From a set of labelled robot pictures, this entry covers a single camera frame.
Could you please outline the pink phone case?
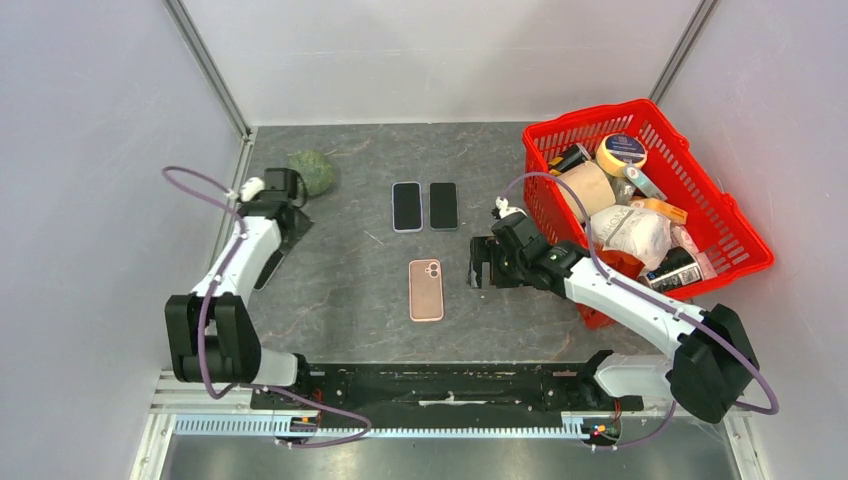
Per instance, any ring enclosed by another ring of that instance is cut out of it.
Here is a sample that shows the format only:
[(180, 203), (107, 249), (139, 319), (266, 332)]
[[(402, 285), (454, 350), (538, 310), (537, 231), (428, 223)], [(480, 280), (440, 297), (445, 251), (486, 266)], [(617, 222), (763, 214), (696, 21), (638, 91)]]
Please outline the pink phone case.
[(437, 259), (412, 260), (408, 265), (409, 316), (413, 322), (444, 318), (441, 263)]

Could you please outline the red plastic basket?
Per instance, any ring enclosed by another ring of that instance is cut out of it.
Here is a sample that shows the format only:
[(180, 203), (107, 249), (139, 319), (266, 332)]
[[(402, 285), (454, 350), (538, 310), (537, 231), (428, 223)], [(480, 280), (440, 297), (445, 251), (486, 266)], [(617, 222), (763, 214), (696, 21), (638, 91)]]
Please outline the red plastic basket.
[(687, 211), (686, 228), (716, 271), (711, 279), (669, 291), (669, 297), (691, 300), (774, 264), (773, 253), (734, 197), (719, 190), (691, 154), (688, 140), (648, 99), (593, 106), (527, 126), (525, 169), (538, 173), (574, 143), (594, 151), (606, 136), (619, 133), (646, 147), (644, 172), (672, 205)]

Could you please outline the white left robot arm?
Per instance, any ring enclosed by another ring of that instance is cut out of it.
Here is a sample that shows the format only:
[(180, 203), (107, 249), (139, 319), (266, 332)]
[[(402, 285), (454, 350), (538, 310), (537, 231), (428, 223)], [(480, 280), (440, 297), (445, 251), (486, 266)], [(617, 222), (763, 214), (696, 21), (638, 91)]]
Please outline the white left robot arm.
[(183, 383), (200, 383), (219, 398), (222, 385), (275, 387), (290, 408), (307, 405), (314, 393), (305, 357), (262, 346), (247, 305), (312, 227), (302, 208), (308, 199), (301, 174), (271, 168), (232, 189), (182, 166), (163, 177), (179, 190), (231, 215), (234, 230), (207, 274), (187, 294), (164, 307), (172, 370)]

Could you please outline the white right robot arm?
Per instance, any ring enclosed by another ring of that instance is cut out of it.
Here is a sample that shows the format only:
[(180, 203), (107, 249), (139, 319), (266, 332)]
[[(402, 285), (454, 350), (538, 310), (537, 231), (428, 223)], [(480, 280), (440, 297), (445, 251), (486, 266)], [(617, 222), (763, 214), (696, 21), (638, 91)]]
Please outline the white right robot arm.
[(472, 287), (548, 291), (610, 317), (658, 349), (656, 355), (596, 355), (577, 382), (588, 408), (604, 408), (616, 397), (653, 396), (716, 424), (744, 407), (744, 391), (763, 378), (734, 310), (675, 300), (614, 273), (577, 243), (551, 244), (521, 211), (497, 220), (491, 235), (472, 238), (469, 249)]

